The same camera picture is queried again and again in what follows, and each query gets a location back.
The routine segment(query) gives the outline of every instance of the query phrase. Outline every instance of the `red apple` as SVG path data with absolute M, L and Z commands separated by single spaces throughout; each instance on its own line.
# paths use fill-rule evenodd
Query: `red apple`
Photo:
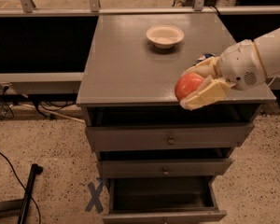
M 181 101 L 196 91 L 203 81 L 204 78 L 196 73 L 186 73 L 175 84 L 175 96 L 177 100 Z

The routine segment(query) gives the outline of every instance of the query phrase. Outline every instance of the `white bowl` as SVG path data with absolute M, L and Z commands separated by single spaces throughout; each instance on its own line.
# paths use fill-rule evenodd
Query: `white bowl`
M 160 49 L 169 49 L 184 38 L 179 28 L 170 25 L 153 26 L 147 30 L 147 38 Z

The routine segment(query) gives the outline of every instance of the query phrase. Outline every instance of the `open drawer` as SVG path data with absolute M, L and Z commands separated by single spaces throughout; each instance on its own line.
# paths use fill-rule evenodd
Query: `open drawer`
M 224 175 L 231 159 L 98 161 L 101 178 Z
M 238 147 L 252 123 L 88 127 L 92 151 Z
M 189 224 L 220 221 L 208 176 L 111 179 L 104 224 Z

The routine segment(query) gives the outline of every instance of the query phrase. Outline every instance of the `speckled floor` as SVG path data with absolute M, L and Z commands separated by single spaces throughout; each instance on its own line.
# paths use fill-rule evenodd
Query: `speckled floor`
M 280 108 L 264 106 L 265 115 L 255 119 L 255 129 L 231 157 L 233 164 L 214 184 L 217 204 L 228 215 L 220 224 L 280 224 Z M 98 188 L 95 157 L 84 134 L 83 123 L 70 119 L 47 120 L 26 108 L 14 108 L 13 120 L 0 121 L 0 151 L 13 163 L 26 184 L 30 166 L 44 168 L 36 177 L 33 196 L 42 223 L 101 224 L 107 213 L 106 188 L 100 195 L 104 211 L 95 206 L 86 211 L 91 200 L 88 184 Z M 79 110 L 63 112 L 81 118 Z M 0 201 L 22 198 L 23 190 L 0 157 Z M 27 223 L 38 223 L 33 203 Z M 16 223 L 17 216 L 0 215 L 0 224 Z

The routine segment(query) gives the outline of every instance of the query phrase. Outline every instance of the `drawer handle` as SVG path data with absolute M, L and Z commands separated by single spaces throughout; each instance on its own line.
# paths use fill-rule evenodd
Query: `drawer handle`
M 168 172 L 168 169 L 167 169 L 167 168 L 164 168 L 164 169 L 162 170 L 162 173 L 163 173 L 164 175 L 169 175 L 169 172 Z
M 168 144 L 171 145 L 171 146 L 175 144 L 175 140 L 172 136 L 169 136 Z

